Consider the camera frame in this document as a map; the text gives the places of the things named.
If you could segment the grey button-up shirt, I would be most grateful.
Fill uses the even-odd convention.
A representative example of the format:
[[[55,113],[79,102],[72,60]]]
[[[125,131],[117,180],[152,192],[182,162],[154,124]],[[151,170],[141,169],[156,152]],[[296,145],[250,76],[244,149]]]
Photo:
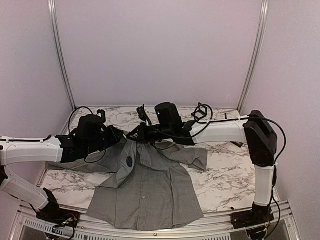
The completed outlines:
[[[127,166],[131,156],[133,166]],[[88,216],[112,224],[118,216],[153,215],[194,209],[203,217],[187,168],[206,170],[208,152],[163,141],[157,146],[122,139],[102,153],[70,163],[49,163],[50,170],[109,173],[110,178],[95,188]]]

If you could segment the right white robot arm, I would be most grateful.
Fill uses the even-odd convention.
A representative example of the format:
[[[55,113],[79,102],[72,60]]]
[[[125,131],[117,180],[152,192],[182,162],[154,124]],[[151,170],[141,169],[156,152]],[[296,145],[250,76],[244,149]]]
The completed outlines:
[[[176,144],[195,146],[211,142],[247,144],[249,156],[255,167],[255,197],[247,219],[258,224],[267,216],[277,182],[278,136],[272,125],[279,124],[253,110],[237,118],[204,121],[213,117],[214,111],[207,104],[198,104],[192,120],[184,122],[174,103],[163,102],[155,108],[158,124],[152,124],[143,106],[137,108],[140,125],[127,134],[127,138],[140,143],[172,140]]]

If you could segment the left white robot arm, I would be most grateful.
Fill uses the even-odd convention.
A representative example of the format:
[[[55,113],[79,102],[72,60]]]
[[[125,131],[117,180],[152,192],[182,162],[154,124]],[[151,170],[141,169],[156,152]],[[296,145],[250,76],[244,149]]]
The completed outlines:
[[[123,131],[106,126],[106,113],[88,114],[79,119],[77,127],[68,135],[49,135],[46,138],[0,138],[0,190],[31,204],[39,213],[58,223],[63,219],[53,193],[37,187],[16,175],[10,165],[18,163],[73,163],[89,155],[103,152],[119,143]]]

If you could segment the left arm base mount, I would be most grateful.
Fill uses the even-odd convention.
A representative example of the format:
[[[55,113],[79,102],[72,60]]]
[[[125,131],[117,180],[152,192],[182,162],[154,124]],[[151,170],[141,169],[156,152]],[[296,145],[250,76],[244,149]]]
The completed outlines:
[[[65,226],[76,228],[80,213],[78,211],[60,208],[53,193],[46,188],[43,190],[47,194],[48,204],[37,212],[36,217],[40,220],[55,224],[57,228]]]

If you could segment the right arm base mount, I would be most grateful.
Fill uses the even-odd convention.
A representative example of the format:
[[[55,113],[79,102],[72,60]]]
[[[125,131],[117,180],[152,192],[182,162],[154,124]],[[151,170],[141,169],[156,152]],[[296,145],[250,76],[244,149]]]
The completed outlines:
[[[252,204],[251,210],[234,212],[230,215],[234,229],[248,228],[256,225],[270,223],[275,219],[270,205],[259,206]]]

